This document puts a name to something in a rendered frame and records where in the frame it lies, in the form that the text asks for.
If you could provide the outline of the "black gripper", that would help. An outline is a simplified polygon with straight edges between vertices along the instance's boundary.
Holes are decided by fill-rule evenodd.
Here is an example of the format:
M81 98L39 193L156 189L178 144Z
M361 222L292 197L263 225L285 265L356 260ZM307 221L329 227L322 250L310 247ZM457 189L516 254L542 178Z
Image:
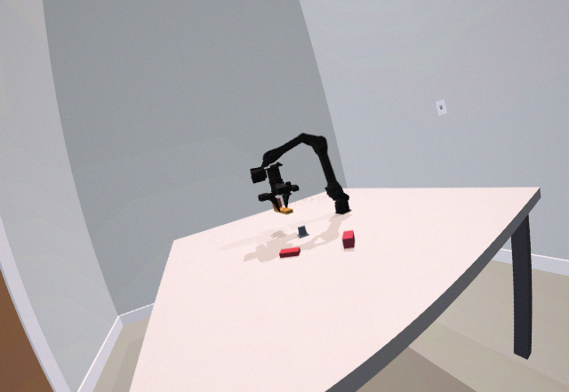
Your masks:
M277 193L273 192L273 182L276 182L276 184L280 183L281 177L278 178L274 178L274 179L270 179L269 180L269 184L271 186L271 192L272 193L264 193L264 194L260 194L258 195L259 201L263 202L266 200L269 200L273 203L273 205L277 208L277 210L280 212L280 208L277 202L277 198L275 196L277 196ZM284 207L288 208L288 200L289 200L289 196L292 194L291 191L295 192L298 191L299 187L298 185L292 185L292 189L288 189L288 193L287 194L282 194L283 200L284 200Z

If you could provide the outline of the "orange bar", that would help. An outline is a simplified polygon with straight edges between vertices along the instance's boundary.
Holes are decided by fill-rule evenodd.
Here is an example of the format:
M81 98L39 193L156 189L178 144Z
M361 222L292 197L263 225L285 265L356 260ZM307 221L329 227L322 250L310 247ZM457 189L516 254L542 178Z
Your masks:
M277 210L277 208L273 205L274 212L279 212L279 213L282 213L282 214L285 214L285 215L288 215L288 214L293 213L293 209L285 208L285 207L282 206L281 200L280 200L280 198L278 198L278 197L277 197L277 202L278 202L278 205L279 205L279 208L280 208L280 212L279 212L279 211Z

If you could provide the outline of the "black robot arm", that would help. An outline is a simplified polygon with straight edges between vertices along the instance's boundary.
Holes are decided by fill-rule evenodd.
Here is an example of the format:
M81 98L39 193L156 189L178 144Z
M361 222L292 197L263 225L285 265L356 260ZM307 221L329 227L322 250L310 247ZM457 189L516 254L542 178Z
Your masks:
M314 134L307 134L303 132L294 139L286 142L281 147L267 151L263 155L263 162L261 167L250 169L252 183L264 181L267 178L267 174L269 180L281 177L278 167L282 166L282 164L280 164L279 162L276 162L276 164L272 163L274 163L282 154L296 147L302 142L312 146L314 151L319 156L327 180L327 187L325 188L325 190L327 192L327 195L333 201L335 201L334 202L335 213L344 214L347 212L351 212L352 209L350 209L349 207L349 196L343 192L341 185L335 179L334 170L330 158L328 156L328 146L326 143L326 139L323 136L317 136ZM267 167L270 164L272 164L270 168L264 169L264 167ZM283 180L280 180L280 183L278 184L276 184L276 182L273 182L273 192L277 193L278 195L287 194L288 189L292 189L290 181L284 183Z

